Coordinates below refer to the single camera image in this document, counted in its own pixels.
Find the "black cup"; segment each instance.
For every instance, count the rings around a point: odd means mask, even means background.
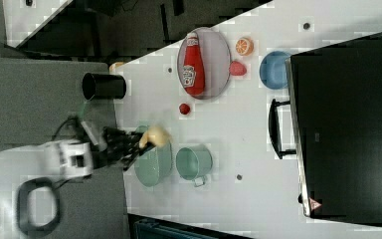
[[[86,100],[123,99],[126,83],[123,76],[87,73],[83,77],[83,94]]]

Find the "black wire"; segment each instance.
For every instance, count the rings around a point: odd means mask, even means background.
[[[131,12],[132,10],[134,10],[134,8],[135,8],[135,5],[137,5],[137,3],[138,3],[138,0],[135,0],[135,3],[134,3],[134,5],[132,5],[132,7],[131,8],[129,8],[129,9],[125,9],[125,7],[123,6],[123,4],[124,3],[122,3],[122,10],[124,11],[124,12]]]
[[[54,135],[52,135],[52,140],[51,141],[55,141],[55,139],[57,138],[59,132],[61,131],[61,128],[67,124],[67,122],[69,122],[70,120],[73,120],[73,118],[68,118],[66,119],[63,123],[61,123],[61,125],[59,125],[58,129],[55,131]]]
[[[69,182],[69,181],[71,181],[71,180],[66,180],[66,181],[64,181],[64,182],[62,182],[61,184],[59,184],[57,187],[55,187],[56,189],[59,189],[59,188],[61,188],[62,186],[64,186],[67,182]]]

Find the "gray carpet floor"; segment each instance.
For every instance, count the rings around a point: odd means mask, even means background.
[[[172,0],[110,1],[124,2],[124,8],[120,8],[112,17],[101,12],[95,13],[100,44],[98,55],[93,48],[92,26],[79,22],[78,16],[69,11],[60,14],[22,48],[59,55],[96,57],[103,62],[128,62],[183,39],[195,28],[211,27],[269,2],[184,0],[183,13],[175,16]],[[165,24],[162,5],[165,9]]]

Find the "orange fruit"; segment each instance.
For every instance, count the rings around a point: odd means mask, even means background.
[[[241,38],[238,40],[237,45],[235,46],[238,54],[241,56],[248,56],[253,53],[254,44],[253,41],[249,38]]]

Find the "white table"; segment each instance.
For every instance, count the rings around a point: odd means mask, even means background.
[[[3,0],[7,44],[11,47],[35,35],[73,0]]]
[[[302,30],[305,22],[311,24],[308,31]],[[180,147],[201,142],[214,159],[209,182],[199,188],[181,179],[175,165],[162,183],[145,188],[132,167],[124,174],[128,213],[251,238],[382,238],[382,228],[303,216],[297,203],[297,161],[292,156],[279,160],[268,133],[270,102],[288,100],[288,92],[267,89],[259,77],[263,57],[273,50],[298,53],[381,32],[382,1],[276,0],[213,29],[226,37],[232,58],[248,68],[246,76],[231,77],[216,100],[197,101],[182,89],[176,69],[181,42],[114,70],[128,86],[127,96],[116,101],[119,126],[160,123],[173,135],[173,157]],[[235,51],[243,36],[255,42],[250,57]],[[182,103],[192,105],[191,116],[179,113]],[[287,149],[293,133],[289,108],[282,110]]]

